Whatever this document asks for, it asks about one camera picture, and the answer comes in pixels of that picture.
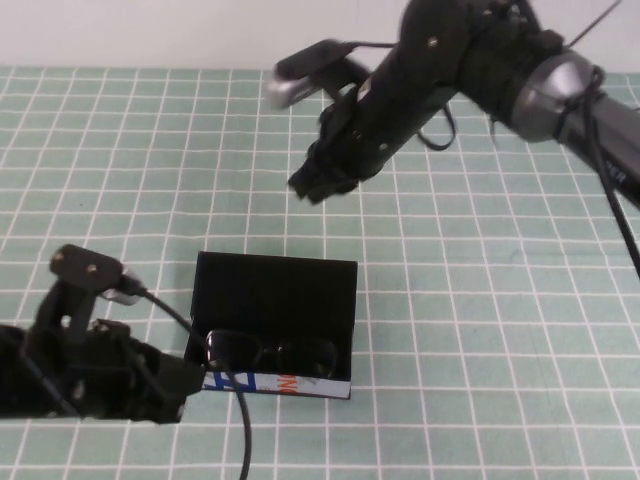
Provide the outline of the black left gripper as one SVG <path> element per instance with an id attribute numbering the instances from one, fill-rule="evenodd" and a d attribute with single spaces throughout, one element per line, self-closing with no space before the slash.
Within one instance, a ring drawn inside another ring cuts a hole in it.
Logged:
<path id="1" fill-rule="evenodd" d="M 99 319 L 78 343 L 69 342 L 63 329 L 32 328 L 23 343 L 23 406 L 31 417 L 180 423 L 186 396 L 202 389 L 206 369 L 160 352 L 148 368 L 161 390 L 174 397 L 153 398 L 147 406 L 137 364 L 141 352 L 142 343 L 120 322 Z"/>

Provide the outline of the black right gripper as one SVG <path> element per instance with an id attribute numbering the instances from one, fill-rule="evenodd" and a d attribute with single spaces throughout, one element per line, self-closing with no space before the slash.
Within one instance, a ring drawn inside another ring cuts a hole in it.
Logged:
<path id="1" fill-rule="evenodd" d="M 413 137 L 430 150 L 450 147 L 452 140 L 436 143 L 422 128 L 438 113 L 453 125 L 451 60 L 438 47 L 398 45 L 378 68 L 354 80 L 320 115 L 319 136 L 288 179 L 295 195 L 318 204 L 348 194 Z"/>

